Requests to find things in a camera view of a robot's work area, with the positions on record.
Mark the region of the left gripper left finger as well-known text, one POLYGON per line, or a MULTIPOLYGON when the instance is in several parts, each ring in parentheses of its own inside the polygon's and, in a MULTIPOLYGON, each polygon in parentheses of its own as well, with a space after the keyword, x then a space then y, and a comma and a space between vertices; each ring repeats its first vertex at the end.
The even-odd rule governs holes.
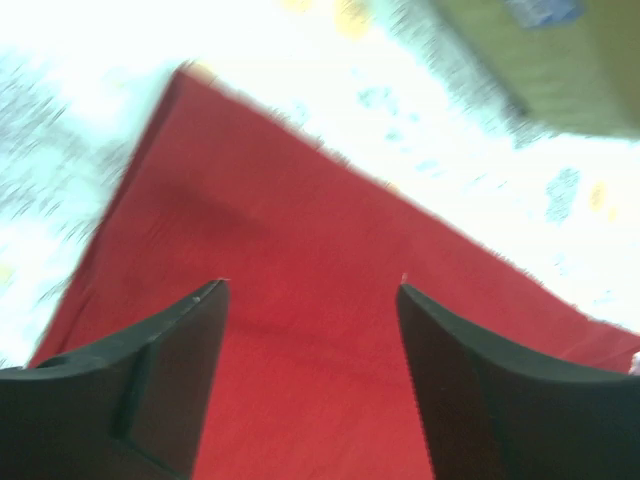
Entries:
POLYGON ((189 479, 229 305, 223 281, 33 368, 1 373, 5 479, 189 479))

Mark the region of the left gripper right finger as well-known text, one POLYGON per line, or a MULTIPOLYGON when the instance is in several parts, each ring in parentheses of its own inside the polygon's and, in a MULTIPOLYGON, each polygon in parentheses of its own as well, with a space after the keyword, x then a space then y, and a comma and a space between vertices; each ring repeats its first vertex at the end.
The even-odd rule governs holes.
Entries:
POLYGON ((403 347, 437 479, 635 479, 639 380, 531 350, 410 285, 403 347))

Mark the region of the red t shirt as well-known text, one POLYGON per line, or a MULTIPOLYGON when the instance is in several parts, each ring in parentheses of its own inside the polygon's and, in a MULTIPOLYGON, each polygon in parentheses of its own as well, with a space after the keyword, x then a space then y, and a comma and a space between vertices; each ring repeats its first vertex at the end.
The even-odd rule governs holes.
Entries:
POLYGON ((582 366, 628 374, 639 346, 179 71, 35 357, 217 279, 230 302, 200 479, 437 479, 397 314, 405 284, 582 366))

